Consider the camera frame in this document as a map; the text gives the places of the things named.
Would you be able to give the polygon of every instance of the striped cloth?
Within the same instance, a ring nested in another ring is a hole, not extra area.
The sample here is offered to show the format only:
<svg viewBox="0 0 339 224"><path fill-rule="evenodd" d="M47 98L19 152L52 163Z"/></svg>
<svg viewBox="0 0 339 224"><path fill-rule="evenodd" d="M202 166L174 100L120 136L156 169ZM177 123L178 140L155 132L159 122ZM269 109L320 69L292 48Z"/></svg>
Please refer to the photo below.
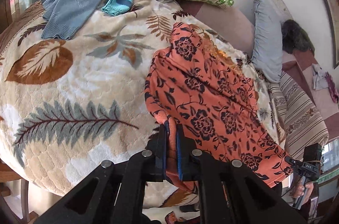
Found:
<svg viewBox="0 0 339 224"><path fill-rule="evenodd" d="M303 158L304 148L328 141L326 124L312 100L287 73L282 72L279 84L270 83L277 113L284 123L287 149L296 160Z"/></svg>

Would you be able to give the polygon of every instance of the plush blanket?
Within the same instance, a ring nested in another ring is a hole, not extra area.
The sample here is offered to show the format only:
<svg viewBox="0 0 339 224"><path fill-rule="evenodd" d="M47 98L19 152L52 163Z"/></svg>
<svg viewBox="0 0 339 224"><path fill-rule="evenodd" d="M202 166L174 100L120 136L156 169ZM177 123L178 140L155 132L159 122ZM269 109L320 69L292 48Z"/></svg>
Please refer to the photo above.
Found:
<svg viewBox="0 0 339 224"><path fill-rule="evenodd" d="M112 17L96 10L71 40L42 40L41 4L32 5L0 37L0 158L19 175L66 194L101 161L128 160L143 150L158 124L144 84L155 51L169 46L175 22L196 26L234 66L246 56L182 12L174 0L133 0ZM277 139L267 88L251 64L258 119ZM169 182L148 183L145 207L196 202Z"/></svg>

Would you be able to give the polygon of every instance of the hand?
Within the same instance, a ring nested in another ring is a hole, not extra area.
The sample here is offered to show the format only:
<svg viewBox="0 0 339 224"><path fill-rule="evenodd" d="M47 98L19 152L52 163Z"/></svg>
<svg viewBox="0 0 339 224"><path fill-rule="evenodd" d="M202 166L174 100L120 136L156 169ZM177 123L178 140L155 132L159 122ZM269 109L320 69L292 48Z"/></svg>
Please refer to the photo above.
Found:
<svg viewBox="0 0 339 224"><path fill-rule="evenodd" d="M306 193L306 197L305 197L302 205L304 205L309 200L309 198L311 196L311 193L313 191L313 182L306 183L305 187L308 188L308 191ZM296 184L296 186L294 187L294 189L292 190L290 195L293 198L298 198L299 196L303 196L304 195L304 186L301 183Z"/></svg>

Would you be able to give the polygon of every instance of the bedsheet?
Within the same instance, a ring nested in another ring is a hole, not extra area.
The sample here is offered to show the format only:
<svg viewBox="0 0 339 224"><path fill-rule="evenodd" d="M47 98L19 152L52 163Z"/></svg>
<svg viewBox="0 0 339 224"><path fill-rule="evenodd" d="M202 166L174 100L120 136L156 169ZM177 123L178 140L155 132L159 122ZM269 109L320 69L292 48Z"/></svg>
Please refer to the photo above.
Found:
<svg viewBox="0 0 339 224"><path fill-rule="evenodd" d="M175 22L196 26L235 67L237 58L246 58L174 0L133 0L130 12L117 17L96 10L68 41L41 39L43 13L41 4L32 5L0 36L0 158L61 196L101 161L128 160L157 132L144 84L153 54L169 46ZM276 140L267 88L251 64L243 73L254 80L258 119ZM167 181L145 189L144 207L196 201Z"/></svg>

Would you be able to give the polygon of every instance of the orange floral cloth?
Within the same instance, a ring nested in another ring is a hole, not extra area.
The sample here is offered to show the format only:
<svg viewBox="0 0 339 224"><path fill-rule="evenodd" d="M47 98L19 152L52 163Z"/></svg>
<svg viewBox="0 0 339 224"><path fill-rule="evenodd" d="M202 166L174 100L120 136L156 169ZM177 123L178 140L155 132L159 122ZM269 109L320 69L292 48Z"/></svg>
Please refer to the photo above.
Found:
<svg viewBox="0 0 339 224"><path fill-rule="evenodd" d="M175 186L195 188L178 179L177 123L197 148L217 160L241 160L270 187L292 173L284 160L288 154L257 119L257 98L253 80L243 75L239 64L209 38L200 38L193 26L174 24L171 46L154 54L145 100L158 123L168 122L167 176Z"/></svg>

